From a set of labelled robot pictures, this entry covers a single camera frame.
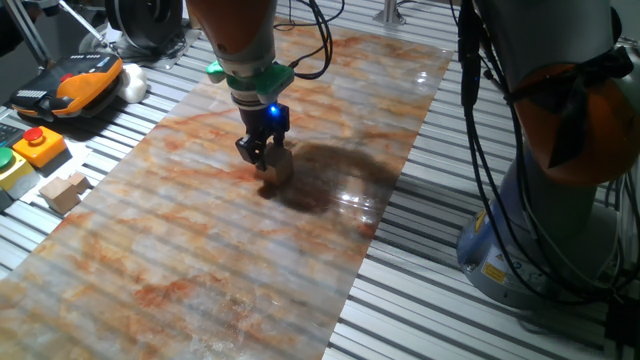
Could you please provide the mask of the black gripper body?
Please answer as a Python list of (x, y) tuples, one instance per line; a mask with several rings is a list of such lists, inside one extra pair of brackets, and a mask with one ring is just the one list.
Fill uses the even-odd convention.
[(290, 130), (289, 107), (281, 103), (269, 104), (260, 109), (240, 109), (246, 133), (268, 140), (274, 128)]

